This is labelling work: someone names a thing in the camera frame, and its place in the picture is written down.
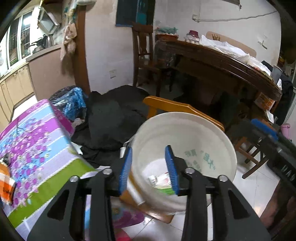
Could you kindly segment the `hanging beige cloth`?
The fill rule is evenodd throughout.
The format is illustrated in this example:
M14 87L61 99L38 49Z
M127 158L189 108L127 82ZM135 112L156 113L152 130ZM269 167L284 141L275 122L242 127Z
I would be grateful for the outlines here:
M70 23L65 27L61 52L60 52L60 60L63 61L65 56L72 55L76 50L75 38L77 37L77 30L75 23Z

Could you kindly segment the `white plastic bags pile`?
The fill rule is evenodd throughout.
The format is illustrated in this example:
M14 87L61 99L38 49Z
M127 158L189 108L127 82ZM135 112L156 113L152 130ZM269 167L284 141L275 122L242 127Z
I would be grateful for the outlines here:
M244 64L247 64L256 70L264 73L266 76L271 75L271 71L263 65L259 60L255 57L251 56L249 53L244 52L242 49L235 47L227 42L220 42L216 40L210 40L206 38L204 35L201 36L199 40L199 45L204 47L208 47L214 49L220 53L226 54Z

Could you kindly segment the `small orange wooden stool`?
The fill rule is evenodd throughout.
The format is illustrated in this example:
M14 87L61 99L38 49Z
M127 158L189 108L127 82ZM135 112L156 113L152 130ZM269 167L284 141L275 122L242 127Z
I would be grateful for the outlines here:
M215 120L214 118L202 113L199 110L196 110L189 104L180 103L176 101L172 101L169 99L156 97L156 96L148 96L144 98L143 103L148 106L148 114L147 118L152 118L158 113L158 110L163 110L166 112L183 112L183 113L190 113L202 117L215 126L217 126L222 132L225 131L224 125L219 121ZM135 183L133 174L130 172L127 182L127 190L121 194L119 199L128 205L132 206L133 208L147 214L157 220L160 220L164 223L171 223L173 219L173 215L167 215L164 212L159 210L153 209L148 204L145 203L144 199L142 198L142 194L138 185Z

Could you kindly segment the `black cloth pile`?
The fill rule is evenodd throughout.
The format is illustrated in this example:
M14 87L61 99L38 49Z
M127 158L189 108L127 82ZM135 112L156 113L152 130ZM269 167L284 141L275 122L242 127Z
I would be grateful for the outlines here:
M123 85L105 94L93 91L86 101L86 119L75 128L71 141L81 146L83 158L94 168L111 166L120 149L146 121L149 94Z

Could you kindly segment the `dark wooden chair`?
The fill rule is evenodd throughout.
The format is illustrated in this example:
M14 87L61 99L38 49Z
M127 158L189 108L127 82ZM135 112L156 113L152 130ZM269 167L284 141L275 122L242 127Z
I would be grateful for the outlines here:
M159 75L160 70L154 61L153 26L132 23L133 42L133 86L137 86L139 70L144 69Z

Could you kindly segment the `green white toothpaste box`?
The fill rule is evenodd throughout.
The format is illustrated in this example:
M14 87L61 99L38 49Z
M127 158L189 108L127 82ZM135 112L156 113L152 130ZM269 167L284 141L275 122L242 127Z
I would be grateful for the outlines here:
M168 172L158 176L151 175L148 177L148 180L151 186L158 189L159 192L165 195L174 195L175 192L172 189L170 175Z

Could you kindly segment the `white plastic bucket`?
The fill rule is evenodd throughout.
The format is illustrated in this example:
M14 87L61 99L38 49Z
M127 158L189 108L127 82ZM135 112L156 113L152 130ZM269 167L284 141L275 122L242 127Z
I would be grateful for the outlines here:
M165 148L204 176L225 175L234 180L237 157L227 135L205 118L182 112L162 113L146 120L130 139L132 167L127 189L137 204L147 203L165 213L183 212L185 196L167 195L154 188L150 176L168 171Z

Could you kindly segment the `kitchen window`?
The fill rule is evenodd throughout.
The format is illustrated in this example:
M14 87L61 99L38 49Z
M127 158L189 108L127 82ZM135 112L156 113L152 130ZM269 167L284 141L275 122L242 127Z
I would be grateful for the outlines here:
M30 29L32 11L14 19L7 32L6 53L8 67L12 68L18 62L31 54Z

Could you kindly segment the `beige kitchen base cabinets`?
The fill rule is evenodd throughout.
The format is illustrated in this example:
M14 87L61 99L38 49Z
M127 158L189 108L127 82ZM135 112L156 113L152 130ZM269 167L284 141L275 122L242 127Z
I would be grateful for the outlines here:
M72 63L62 62L60 52L61 45L41 50L1 78L1 127L8 125L14 109L31 96L47 99L62 88L75 85Z

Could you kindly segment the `blue plastic garbage bag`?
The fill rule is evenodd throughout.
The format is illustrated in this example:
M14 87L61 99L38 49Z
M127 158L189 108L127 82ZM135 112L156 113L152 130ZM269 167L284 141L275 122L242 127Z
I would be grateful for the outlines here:
M88 96L80 87L67 86L55 92L49 101L70 121L85 119Z

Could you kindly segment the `orange snack packet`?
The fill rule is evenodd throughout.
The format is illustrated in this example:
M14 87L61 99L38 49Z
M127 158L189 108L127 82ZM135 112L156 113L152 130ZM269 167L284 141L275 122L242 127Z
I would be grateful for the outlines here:
M13 195L15 191L15 180L10 175L8 166L4 163L0 163L0 195L1 200L7 205L12 205Z

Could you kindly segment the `steel range hood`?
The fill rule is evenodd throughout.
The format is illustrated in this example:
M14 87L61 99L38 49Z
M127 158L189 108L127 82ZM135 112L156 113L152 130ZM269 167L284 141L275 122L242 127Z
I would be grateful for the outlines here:
M38 27L48 36L59 28L60 24L50 12L47 12L42 6L39 6Z

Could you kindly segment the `dark blue window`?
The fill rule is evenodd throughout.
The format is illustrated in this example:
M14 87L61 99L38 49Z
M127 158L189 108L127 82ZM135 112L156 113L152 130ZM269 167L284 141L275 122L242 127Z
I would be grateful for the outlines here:
M131 27L133 23L153 25L155 0L119 0L117 3L117 27Z

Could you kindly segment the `dark wooden dining table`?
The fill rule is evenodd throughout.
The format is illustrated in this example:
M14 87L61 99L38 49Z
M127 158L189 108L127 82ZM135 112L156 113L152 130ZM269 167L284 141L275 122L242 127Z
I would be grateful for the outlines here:
M238 99L261 94L279 102L282 91L262 72L211 48L184 41L158 40L154 52L166 67L198 78Z

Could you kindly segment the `light wooden stool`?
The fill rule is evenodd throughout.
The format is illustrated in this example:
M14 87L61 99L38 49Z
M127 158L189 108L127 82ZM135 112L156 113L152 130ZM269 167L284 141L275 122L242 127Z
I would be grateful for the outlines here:
M266 178L273 182L279 177L267 166L267 156L259 149L259 145L248 141L246 137L233 139L237 156L237 170L235 180L255 180L258 177Z

